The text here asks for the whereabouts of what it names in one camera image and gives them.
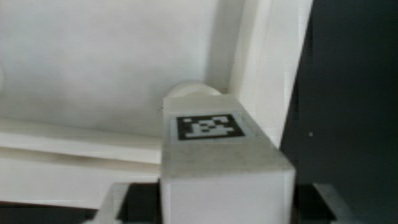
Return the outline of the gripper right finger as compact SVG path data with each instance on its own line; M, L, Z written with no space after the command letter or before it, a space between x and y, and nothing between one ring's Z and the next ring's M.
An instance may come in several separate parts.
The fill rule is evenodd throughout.
M295 186L293 224L359 224L348 204L331 184Z

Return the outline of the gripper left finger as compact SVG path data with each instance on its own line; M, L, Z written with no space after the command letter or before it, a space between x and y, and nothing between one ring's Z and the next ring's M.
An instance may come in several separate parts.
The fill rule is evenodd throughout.
M162 224L156 183L116 183L107 192L94 224Z

